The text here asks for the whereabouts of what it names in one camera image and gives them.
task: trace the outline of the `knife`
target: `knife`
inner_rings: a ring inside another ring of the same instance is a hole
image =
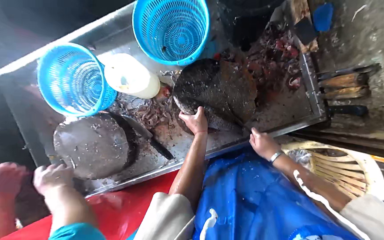
[[[142,136],[142,138],[147,139],[149,144],[154,147],[162,156],[167,158],[168,160],[172,160],[174,157],[162,144],[158,143],[154,136],[149,130],[143,127],[140,123],[138,123],[135,119],[130,116],[122,115],[122,117],[127,121],[127,123],[136,130],[138,134]]]

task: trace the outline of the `fish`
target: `fish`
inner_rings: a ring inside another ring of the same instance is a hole
[[[228,131],[228,132],[242,132],[242,127],[236,123],[230,122],[224,117],[225,114],[222,114],[220,111],[217,111],[215,108],[195,100],[190,97],[173,96],[174,102],[179,107],[179,109],[186,115],[195,115],[198,111],[198,107],[204,107],[204,113],[207,118],[208,127],[213,128],[219,131]]]

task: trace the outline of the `hand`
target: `hand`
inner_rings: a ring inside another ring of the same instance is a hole
[[[0,203],[13,203],[20,192],[23,177],[27,175],[25,166],[15,163],[0,164]]]
[[[194,135],[208,131],[208,123],[204,114],[204,107],[198,107],[198,112],[195,115],[185,115],[183,112],[180,112],[179,118],[186,123],[186,126],[188,126]]]
[[[278,150],[281,150],[281,146],[275,142],[275,140],[267,133],[261,133],[257,129],[251,129],[250,144],[259,156],[270,159]]]
[[[73,188],[72,177],[72,168],[66,167],[64,164],[59,166],[51,164],[47,168],[40,166],[35,170],[33,184],[41,195],[46,196],[55,188]]]

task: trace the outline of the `red string bracelet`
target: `red string bracelet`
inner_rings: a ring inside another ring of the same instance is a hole
[[[208,132],[208,130],[199,131],[197,133],[200,133],[200,132]]]

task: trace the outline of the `blue strainer basket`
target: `blue strainer basket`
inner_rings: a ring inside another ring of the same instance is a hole
[[[57,112],[91,116],[108,108],[116,97],[117,92],[104,79],[103,69],[103,64],[85,47],[59,45],[39,60],[39,89]]]
[[[147,56],[165,65],[188,65],[201,54],[210,29],[205,0],[138,0],[136,40]]]

